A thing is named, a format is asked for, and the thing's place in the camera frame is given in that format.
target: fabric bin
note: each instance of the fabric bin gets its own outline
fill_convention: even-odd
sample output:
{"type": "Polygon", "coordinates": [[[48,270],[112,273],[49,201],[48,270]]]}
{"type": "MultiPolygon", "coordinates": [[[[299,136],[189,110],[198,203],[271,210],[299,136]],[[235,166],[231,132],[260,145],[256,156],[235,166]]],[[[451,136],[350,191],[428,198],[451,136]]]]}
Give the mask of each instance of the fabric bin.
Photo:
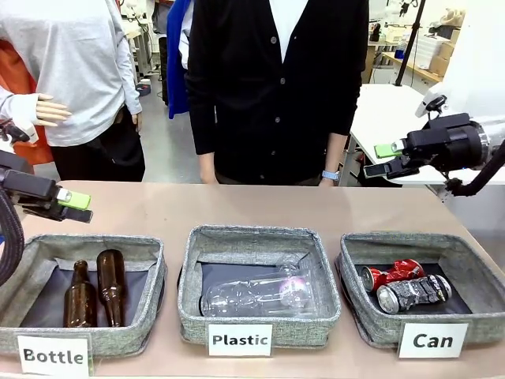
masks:
{"type": "Polygon", "coordinates": [[[465,343],[490,343],[505,336],[505,278],[497,276],[462,238],[453,235],[376,232],[342,236],[339,271],[361,336],[374,347],[394,347],[404,323],[467,323],[465,343]],[[362,265],[392,266],[411,258],[428,274],[451,285],[447,303],[386,314],[366,292],[362,265]]]}
{"type": "Polygon", "coordinates": [[[31,238],[14,275],[0,287],[0,355],[17,355],[17,336],[90,336],[94,358],[124,357],[145,348],[163,300],[166,266],[156,238],[121,235],[39,235],[31,238]],[[117,249],[125,260],[128,298],[124,328],[108,328],[97,299],[98,328],[63,328],[65,291],[73,264],[88,262],[97,288],[96,258],[117,249]]]}
{"type": "Polygon", "coordinates": [[[209,324],[273,325],[274,347],[317,348],[327,343],[328,333],[340,315],[335,280],[319,236],[307,229],[282,227],[200,226],[192,230],[182,266],[178,311],[181,335],[190,343],[206,344],[209,324]],[[300,257],[317,293],[318,318],[202,317],[202,265],[275,266],[285,253],[300,257]]]}

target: beer bottle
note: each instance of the beer bottle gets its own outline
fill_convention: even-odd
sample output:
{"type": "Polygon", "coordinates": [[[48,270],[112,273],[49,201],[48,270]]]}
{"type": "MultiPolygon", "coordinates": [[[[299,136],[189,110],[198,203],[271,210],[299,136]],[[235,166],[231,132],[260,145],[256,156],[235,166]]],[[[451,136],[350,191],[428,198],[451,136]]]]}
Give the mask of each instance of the beer bottle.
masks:
{"type": "Polygon", "coordinates": [[[111,328],[125,326],[125,262],[119,250],[109,249],[96,258],[98,296],[111,328]]]}
{"type": "Polygon", "coordinates": [[[73,266],[72,283],[65,293],[63,326],[65,328],[96,327],[96,290],[89,281],[88,262],[73,266]]]}

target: red can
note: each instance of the red can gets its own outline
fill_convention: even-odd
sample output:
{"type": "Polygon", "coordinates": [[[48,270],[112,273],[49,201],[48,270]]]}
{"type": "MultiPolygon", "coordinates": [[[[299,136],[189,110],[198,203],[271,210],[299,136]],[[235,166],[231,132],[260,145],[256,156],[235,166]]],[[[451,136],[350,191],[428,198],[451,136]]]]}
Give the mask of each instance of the red can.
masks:
{"type": "Polygon", "coordinates": [[[380,286],[387,283],[416,279],[423,276],[426,276],[424,269],[413,259],[396,261],[393,268],[387,271],[380,271],[373,267],[361,269],[361,281],[368,292],[377,291],[380,286]]]}

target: sleeve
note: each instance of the sleeve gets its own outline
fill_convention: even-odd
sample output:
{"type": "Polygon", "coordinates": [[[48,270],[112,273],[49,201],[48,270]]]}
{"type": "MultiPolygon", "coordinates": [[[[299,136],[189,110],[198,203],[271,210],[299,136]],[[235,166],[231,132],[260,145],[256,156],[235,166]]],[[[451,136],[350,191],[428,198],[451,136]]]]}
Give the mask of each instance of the sleeve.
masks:
{"type": "Polygon", "coordinates": [[[181,39],[179,41],[179,53],[181,53],[181,63],[184,69],[188,69],[189,58],[189,34],[191,33],[191,24],[193,23],[193,9],[195,2],[189,3],[184,18],[182,19],[181,39]]]}
{"type": "Polygon", "coordinates": [[[114,23],[116,33],[116,43],[118,50],[116,52],[116,63],[118,64],[121,75],[123,90],[125,92],[125,103],[131,114],[138,114],[142,111],[139,101],[139,92],[135,89],[135,79],[132,67],[132,56],[129,50],[128,40],[123,32],[121,25],[121,14],[116,6],[115,0],[107,0],[110,15],[114,23]]]}
{"type": "Polygon", "coordinates": [[[361,72],[365,70],[366,53],[368,50],[368,0],[358,0],[357,11],[351,25],[353,38],[350,41],[349,68],[350,71],[341,83],[343,95],[339,97],[339,121],[332,124],[330,133],[346,136],[353,125],[357,109],[357,98],[360,96],[361,72]]]}
{"type": "Polygon", "coordinates": [[[0,87],[0,120],[23,118],[32,124],[37,122],[37,101],[39,94],[14,95],[0,87]]]}
{"type": "Polygon", "coordinates": [[[215,151],[214,68],[217,0],[195,2],[189,65],[185,75],[196,154],[215,151]]]}

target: orange jacket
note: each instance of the orange jacket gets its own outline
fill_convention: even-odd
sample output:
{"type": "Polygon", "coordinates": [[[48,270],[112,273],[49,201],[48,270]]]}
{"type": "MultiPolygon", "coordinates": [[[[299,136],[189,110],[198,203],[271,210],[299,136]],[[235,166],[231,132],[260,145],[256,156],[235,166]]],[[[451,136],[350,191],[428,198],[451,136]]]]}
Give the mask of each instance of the orange jacket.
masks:
{"type": "MultiPolygon", "coordinates": [[[[0,40],[0,86],[12,93],[24,95],[36,90],[36,83],[26,70],[23,60],[13,46],[0,40]]],[[[14,151],[23,156],[30,164],[42,164],[53,161],[51,149],[47,145],[46,134],[42,126],[36,126],[39,140],[35,144],[18,142],[14,151]]]]}

